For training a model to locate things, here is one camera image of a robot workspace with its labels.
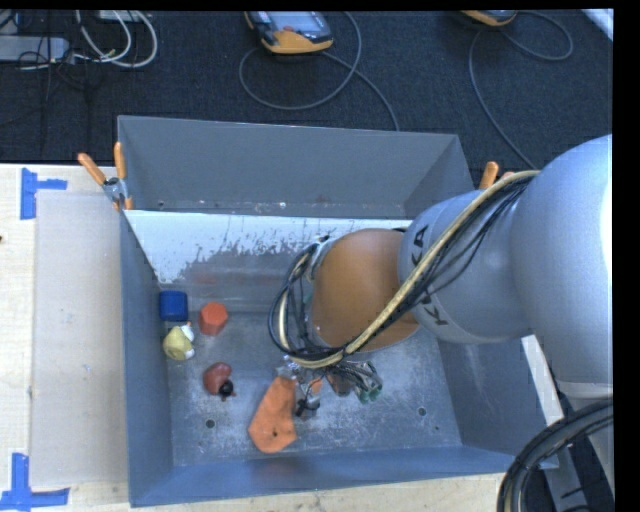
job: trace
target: blue cube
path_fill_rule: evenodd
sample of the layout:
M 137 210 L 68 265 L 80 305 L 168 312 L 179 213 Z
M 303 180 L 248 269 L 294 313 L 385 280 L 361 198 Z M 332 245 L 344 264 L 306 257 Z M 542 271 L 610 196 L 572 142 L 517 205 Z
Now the blue cube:
M 160 318 L 168 322 L 186 322 L 189 319 L 187 294 L 177 290 L 160 292 Z

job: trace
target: black carpet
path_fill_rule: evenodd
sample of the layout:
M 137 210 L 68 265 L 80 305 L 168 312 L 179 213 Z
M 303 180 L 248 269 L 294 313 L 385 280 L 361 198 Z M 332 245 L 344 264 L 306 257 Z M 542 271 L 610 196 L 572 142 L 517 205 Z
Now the black carpet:
M 48 29 L 78 50 L 87 48 L 73 11 L 21 13 L 22 32 Z M 323 14 L 335 36 L 326 53 L 353 63 L 358 37 L 351 19 L 342 12 Z M 135 114 L 453 133 L 477 183 L 489 160 L 502 171 L 542 168 L 612 132 L 613 44 L 581 10 L 521 11 L 500 30 L 484 30 L 456 11 L 350 14 L 361 35 L 357 70 L 370 83 L 354 74 L 331 100 L 304 110 L 265 106 L 243 89 L 240 63 L 256 48 L 256 38 L 240 11 L 151 12 L 159 48 L 140 69 L 76 60 L 26 71 L 3 63 L 0 161 L 75 163 L 84 151 L 110 164 L 116 119 Z M 91 11 L 83 11 L 83 22 L 105 51 L 124 47 L 117 23 L 96 22 Z M 150 37 L 144 26 L 134 32 L 140 61 Z M 254 52 L 243 67 L 247 87 L 266 102 L 308 105 L 333 93 L 349 74 L 327 56 L 292 60 Z

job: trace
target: small toy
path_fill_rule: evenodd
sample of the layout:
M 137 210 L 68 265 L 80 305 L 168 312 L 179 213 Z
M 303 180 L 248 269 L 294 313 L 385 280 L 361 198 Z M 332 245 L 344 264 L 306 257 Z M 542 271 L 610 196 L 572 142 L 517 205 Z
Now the small toy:
M 195 355 L 191 342 L 195 335 L 191 328 L 191 322 L 183 326 L 175 326 L 167 334 L 162 342 L 164 353 L 176 361 L 184 361 Z
M 230 396 L 236 396 L 233 391 L 233 382 L 229 379 L 231 366 L 227 363 L 217 362 L 207 368 L 202 375 L 202 382 L 206 390 L 212 395 L 220 395 L 224 402 Z
M 187 294 L 178 290 L 161 291 L 160 318 L 167 322 L 186 322 L 189 318 Z
M 209 302 L 200 310 L 198 324 L 200 332 L 209 336 L 216 336 L 224 328 L 229 319 L 229 313 L 224 304 Z

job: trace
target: orange handle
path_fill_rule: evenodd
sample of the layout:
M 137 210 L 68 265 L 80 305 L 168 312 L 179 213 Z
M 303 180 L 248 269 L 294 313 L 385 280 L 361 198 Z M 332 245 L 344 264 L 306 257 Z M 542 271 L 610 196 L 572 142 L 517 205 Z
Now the orange handle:
M 482 179 L 480 180 L 480 186 L 478 187 L 480 190 L 484 190 L 493 185 L 496 181 L 496 177 L 498 176 L 498 164 L 495 162 L 487 162 L 487 165 L 484 168 L 484 173 L 482 174 Z
M 113 146 L 113 159 L 116 163 L 116 172 L 121 180 L 127 177 L 127 166 L 124 163 L 124 155 L 122 154 L 122 144 L 116 142 Z
M 78 153 L 78 162 L 91 174 L 91 177 L 98 185 L 102 186 L 105 184 L 107 181 L 106 176 L 89 155 L 86 153 Z

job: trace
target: red object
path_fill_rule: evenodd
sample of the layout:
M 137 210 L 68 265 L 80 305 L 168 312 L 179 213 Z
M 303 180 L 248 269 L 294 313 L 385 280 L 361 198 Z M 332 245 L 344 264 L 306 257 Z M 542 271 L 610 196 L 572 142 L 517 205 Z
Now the red object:
M 200 310 L 198 325 L 200 332 L 209 336 L 219 334 L 229 319 L 229 313 L 224 304 L 220 302 L 209 302 Z

